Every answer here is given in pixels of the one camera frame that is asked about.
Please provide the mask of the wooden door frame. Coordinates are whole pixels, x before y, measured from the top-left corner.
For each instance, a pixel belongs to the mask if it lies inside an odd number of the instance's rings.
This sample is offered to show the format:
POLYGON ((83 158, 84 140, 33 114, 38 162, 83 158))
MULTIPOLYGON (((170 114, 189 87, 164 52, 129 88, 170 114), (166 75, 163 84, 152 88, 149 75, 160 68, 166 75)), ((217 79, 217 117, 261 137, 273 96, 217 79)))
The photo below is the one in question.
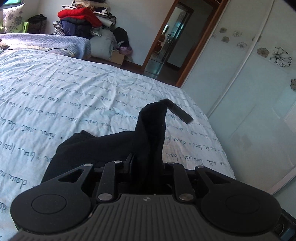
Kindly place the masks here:
POLYGON ((145 76, 180 86, 227 1, 174 1, 144 61, 145 76))

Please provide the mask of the cardboard box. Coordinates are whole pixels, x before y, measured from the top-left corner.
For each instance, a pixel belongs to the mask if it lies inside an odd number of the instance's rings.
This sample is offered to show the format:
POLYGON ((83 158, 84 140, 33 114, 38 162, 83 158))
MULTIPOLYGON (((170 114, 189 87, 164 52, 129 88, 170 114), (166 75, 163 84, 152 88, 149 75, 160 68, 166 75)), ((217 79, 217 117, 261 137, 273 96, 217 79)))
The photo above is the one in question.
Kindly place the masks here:
POLYGON ((125 59, 124 54, 120 54, 120 52, 118 50, 113 50, 112 51, 111 59, 110 59, 110 61, 112 63, 117 64, 117 65, 122 65, 124 59, 125 59))

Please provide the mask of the white floral wardrobe door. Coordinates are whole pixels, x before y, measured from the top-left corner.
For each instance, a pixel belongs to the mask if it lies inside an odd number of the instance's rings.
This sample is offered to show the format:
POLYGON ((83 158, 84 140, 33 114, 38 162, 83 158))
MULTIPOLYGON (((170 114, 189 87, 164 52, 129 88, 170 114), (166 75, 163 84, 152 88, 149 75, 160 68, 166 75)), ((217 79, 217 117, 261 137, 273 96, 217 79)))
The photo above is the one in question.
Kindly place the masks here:
POLYGON ((295 214, 295 10, 229 1, 182 89, 208 117, 236 178, 295 214))

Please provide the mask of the grey bundled garment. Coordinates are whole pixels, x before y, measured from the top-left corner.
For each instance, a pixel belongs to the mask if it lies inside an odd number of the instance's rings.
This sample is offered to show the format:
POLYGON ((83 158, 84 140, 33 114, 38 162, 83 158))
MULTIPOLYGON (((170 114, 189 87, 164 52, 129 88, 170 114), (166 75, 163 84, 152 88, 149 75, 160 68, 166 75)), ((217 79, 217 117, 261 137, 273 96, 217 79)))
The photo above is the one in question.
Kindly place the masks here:
POLYGON ((117 45, 114 34, 103 28, 96 28, 91 31, 93 37, 90 39, 91 56, 110 60, 114 47, 117 45))

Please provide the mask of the white and dark clothes stack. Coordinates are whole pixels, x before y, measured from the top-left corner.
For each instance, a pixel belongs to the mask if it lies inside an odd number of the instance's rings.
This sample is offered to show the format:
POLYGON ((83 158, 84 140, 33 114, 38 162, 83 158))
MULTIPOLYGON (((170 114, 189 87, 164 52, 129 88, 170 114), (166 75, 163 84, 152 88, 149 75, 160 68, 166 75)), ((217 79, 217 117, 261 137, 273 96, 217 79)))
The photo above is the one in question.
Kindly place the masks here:
POLYGON ((69 6, 63 5, 62 8, 62 10, 88 8, 102 22, 101 27, 110 29, 116 25, 116 16, 112 15, 110 6, 106 1, 73 1, 69 6))

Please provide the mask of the floral white pillow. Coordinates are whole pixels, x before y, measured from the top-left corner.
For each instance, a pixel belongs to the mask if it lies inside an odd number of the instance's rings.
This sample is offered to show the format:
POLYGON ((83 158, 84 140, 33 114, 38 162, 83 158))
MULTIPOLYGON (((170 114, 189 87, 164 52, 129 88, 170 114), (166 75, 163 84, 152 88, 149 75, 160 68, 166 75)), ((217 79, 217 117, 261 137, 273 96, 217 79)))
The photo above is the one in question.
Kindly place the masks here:
POLYGON ((25 4, 3 10, 4 33, 23 32, 23 7, 25 4))

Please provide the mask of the black pants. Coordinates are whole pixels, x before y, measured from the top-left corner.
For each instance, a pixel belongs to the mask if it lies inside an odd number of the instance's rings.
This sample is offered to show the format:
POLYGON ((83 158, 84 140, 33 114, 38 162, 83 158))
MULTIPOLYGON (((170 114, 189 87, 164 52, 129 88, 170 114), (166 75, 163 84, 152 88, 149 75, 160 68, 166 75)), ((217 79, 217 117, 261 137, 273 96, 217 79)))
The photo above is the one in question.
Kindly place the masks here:
POLYGON ((42 182, 83 164, 101 168, 108 162, 124 162, 128 156, 132 156, 131 173, 127 178, 120 178, 123 186, 135 194, 170 193, 162 160, 166 113, 166 105, 155 102, 146 105, 139 112, 133 131, 101 137, 95 137, 86 131, 75 133, 57 147, 42 182))

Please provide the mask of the purple cloth item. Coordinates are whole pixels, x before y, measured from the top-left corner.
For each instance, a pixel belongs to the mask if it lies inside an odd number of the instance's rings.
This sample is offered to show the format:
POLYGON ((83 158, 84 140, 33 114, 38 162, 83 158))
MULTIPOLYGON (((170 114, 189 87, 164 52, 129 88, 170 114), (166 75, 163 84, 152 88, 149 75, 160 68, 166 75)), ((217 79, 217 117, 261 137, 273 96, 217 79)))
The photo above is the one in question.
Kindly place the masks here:
POLYGON ((133 49, 131 46, 125 47, 125 46, 120 46, 119 47, 119 53, 125 56, 129 56, 133 54, 133 49))

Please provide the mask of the red jacket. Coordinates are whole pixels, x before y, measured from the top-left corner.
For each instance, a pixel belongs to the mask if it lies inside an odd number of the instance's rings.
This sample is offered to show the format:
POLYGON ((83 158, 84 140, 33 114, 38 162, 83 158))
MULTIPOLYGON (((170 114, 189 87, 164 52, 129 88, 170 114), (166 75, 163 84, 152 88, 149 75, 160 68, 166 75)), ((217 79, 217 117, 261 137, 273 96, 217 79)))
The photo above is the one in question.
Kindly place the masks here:
POLYGON ((88 8, 79 8, 79 9, 64 9, 61 10, 57 16, 60 19, 64 18, 74 18, 78 20, 88 21, 92 27, 98 28, 102 26, 102 22, 98 17, 88 8))

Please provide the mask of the dark brown bag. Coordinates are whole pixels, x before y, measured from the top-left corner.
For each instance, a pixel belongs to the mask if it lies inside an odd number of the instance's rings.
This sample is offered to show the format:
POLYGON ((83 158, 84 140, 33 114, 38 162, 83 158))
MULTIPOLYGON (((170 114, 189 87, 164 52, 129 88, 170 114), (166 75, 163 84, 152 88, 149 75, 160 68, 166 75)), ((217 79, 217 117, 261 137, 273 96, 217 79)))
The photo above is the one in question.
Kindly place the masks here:
POLYGON ((29 23, 28 33, 31 34, 44 34, 46 30, 47 17, 43 14, 30 17, 27 22, 29 23))

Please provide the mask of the window with green frame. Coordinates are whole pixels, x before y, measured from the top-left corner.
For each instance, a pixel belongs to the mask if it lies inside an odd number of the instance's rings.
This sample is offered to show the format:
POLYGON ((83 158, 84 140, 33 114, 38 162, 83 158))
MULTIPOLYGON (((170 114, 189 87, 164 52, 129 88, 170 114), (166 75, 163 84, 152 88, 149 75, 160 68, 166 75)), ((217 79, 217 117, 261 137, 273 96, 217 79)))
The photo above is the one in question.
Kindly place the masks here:
POLYGON ((4 0, 4 1, 1 1, 1 8, 7 7, 7 6, 18 6, 22 3, 23 3, 22 0, 4 0))

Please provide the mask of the lavender blue knit blanket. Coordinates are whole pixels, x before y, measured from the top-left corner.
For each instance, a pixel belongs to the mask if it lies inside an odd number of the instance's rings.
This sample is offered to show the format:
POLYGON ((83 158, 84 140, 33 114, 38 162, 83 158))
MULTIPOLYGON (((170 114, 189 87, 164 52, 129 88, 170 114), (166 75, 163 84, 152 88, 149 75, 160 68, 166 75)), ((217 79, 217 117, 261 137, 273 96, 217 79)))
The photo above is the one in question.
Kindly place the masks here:
POLYGON ((11 50, 40 50, 77 59, 88 59, 91 55, 90 41, 75 36, 1 34, 1 43, 8 45, 11 50))

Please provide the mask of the black bag on pile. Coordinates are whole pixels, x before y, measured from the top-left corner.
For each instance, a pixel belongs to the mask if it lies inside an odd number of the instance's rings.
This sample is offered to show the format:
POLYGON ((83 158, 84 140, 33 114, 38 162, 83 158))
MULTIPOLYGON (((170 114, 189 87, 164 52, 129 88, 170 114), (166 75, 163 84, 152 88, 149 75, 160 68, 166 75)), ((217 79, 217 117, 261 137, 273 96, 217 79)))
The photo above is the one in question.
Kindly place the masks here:
POLYGON ((117 27, 113 30, 113 35, 116 38, 118 47, 130 47, 130 42, 125 29, 117 27))

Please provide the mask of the green plastic stool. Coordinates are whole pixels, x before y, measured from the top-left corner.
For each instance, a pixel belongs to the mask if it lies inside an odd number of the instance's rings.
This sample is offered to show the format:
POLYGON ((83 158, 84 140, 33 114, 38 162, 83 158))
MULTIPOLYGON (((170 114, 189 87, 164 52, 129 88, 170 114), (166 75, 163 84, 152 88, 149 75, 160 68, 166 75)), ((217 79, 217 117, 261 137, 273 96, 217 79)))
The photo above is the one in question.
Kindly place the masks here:
MULTIPOLYGON (((16 29, 10 31, 10 33, 16 33, 16 34, 25 34, 28 32, 29 23, 28 22, 22 22, 20 27, 17 27, 16 29)), ((1 34, 5 34, 5 28, 3 27, 3 21, 1 21, 1 34)))

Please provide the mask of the light blue script-print quilt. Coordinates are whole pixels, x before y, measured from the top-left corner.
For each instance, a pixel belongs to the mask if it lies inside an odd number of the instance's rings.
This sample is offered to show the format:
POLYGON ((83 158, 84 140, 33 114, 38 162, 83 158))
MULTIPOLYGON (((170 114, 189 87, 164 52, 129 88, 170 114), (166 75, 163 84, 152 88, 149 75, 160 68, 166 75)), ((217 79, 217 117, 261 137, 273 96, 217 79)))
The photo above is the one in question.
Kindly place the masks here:
POLYGON ((165 162, 201 164, 234 177, 214 130, 181 89, 110 65, 37 50, 1 52, 1 240, 16 234, 13 199, 40 184, 57 147, 85 130, 100 137, 135 129, 140 110, 169 99, 186 125, 166 114, 165 162))

